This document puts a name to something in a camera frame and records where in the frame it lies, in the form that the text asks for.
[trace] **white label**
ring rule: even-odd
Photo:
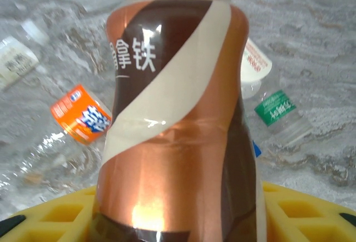
[[[0,89],[4,89],[38,63],[33,52],[13,37],[0,42]]]
[[[241,62],[241,82],[250,83],[262,80],[272,69],[272,61],[248,39]]]

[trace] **orange label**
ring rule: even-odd
[[[51,106],[53,117],[75,140],[88,145],[110,126],[111,117],[85,91],[76,86]]]

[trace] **yellow plastic grid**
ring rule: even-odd
[[[265,182],[268,242],[356,242],[356,227],[339,214],[355,211]],[[95,187],[18,212],[27,219],[0,242],[82,242]]]

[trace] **copper metallic label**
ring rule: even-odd
[[[220,1],[139,3],[113,13],[108,36],[114,123],[91,230],[125,242],[256,241],[255,162],[238,99],[243,13]]]

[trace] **crushed bottle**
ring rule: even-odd
[[[111,124],[109,109],[82,85],[76,86],[56,102],[46,115],[38,120],[39,133],[29,134],[26,150],[12,145],[0,156],[0,198],[5,199],[10,191],[17,192],[26,186],[45,182],[48,187],[60,187],[60,181],[70,182],[70,175],[60,174],[63,165],[75,165],[80,169],[81,156],[87,146],[103,135]]]

